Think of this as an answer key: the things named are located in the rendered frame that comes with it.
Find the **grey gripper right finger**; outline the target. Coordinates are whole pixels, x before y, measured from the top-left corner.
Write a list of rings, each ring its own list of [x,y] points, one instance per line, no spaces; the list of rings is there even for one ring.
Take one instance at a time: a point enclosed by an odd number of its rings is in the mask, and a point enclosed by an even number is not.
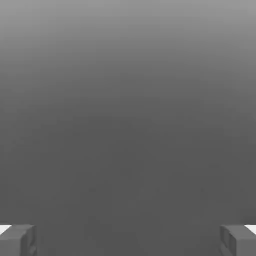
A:
[[[256,224],[221,225],[221,256],[256,256]]]

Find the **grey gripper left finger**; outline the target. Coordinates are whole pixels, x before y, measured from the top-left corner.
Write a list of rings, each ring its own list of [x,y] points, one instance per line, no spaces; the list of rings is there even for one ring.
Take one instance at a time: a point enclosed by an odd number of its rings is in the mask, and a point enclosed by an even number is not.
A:
[[[37,227],[0,224],[0,256],[38,256]]]

